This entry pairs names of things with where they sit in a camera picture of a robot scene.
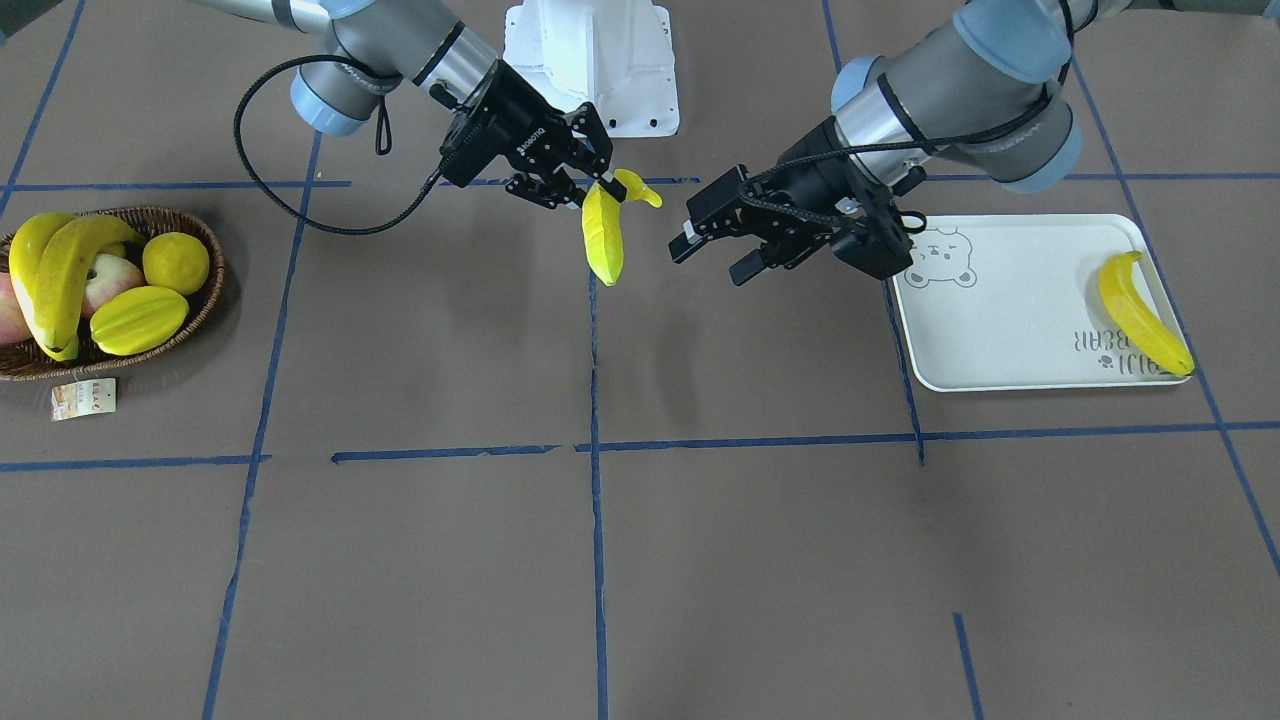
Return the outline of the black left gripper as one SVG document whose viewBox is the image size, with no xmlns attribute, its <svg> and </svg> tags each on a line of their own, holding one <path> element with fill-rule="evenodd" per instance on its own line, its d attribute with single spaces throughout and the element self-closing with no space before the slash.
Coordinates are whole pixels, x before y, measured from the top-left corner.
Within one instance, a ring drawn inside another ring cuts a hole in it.
<svg viewBox="0 0 1280 720">
<path fill-rule="evenodd" d="M 820 249 L 878 281 L 905 272 L 913 238 L 893 193 L 869 179 L 854 155 L 840 154 L 844 145 L 829 117 L 748 182 L 745 165 L 730 168 L 686 202 L 687 220 L 668 243 L 671 260 L 684 263 L 713 240 L 756 234 L 760 245 L 730 266 L 733 286 L 794 269 Z"/>
</svg>

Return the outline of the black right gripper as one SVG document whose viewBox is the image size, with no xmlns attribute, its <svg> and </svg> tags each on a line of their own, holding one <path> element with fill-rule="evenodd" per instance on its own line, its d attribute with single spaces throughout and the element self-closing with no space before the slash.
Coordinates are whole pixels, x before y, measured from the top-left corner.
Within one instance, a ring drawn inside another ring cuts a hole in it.
<svg viewBox="0 0 1280 720">
<path fill-rule="evenodd" d="M 466 186 L 497 158 L 516 169 L 506 192 L 540 208 L 581 208 L 588 191 L 562 167 L 603 181 L 614 145 L 593 102 L 566 115 L 516 69 L 494 63 L 440 147 L 442 177 Z"/>
</svg>

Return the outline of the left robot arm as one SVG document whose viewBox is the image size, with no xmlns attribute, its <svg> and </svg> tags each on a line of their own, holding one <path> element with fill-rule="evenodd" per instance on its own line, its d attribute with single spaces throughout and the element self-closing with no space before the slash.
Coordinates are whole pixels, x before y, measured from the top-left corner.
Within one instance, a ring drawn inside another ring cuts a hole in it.
<svg viewBox="0 0 1280 720">
<path fill-rule="evenodd" d="M 850 61 L 829 115 L 772 168 L 733 167 L 696 192 L 671 259 L 755 237 L 730 268 L 737 286 L 822 249 L 878 281 L 902 274 L 925 218 L 897 199 L 925 179 L 929 159 L 973 167 L 1018 193 L 1073 170 L 1082 132 L 1062 82 L 1075 37 L 1137 9 L 1277 19 L 1275 1 L 968 1 L 905 53 Z"/>
</svg>

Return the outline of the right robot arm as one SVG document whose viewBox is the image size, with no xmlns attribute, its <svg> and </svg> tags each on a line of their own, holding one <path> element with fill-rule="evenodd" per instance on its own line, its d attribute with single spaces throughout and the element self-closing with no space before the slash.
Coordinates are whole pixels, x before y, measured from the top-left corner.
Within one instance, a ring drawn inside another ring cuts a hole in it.
<svg viewBox="0 0 1280 720">
<path fill-rule="evenodd" d="M 544 208 L 586 197 L 580 170 L 623 201 L 613 145 L 596 109 L 552 106 L 515 68 L 440 1 L 216 1 L 251 20 L 316 35 L 314 61 L 291 83 L 300 118 L 324 135 L 360 129 L 394 88 L 407 85 L 453 113 L 442 143 L 442 176 L 470 184 L 497 158 L 512 168 L 507 190 Z"/>
</svg>

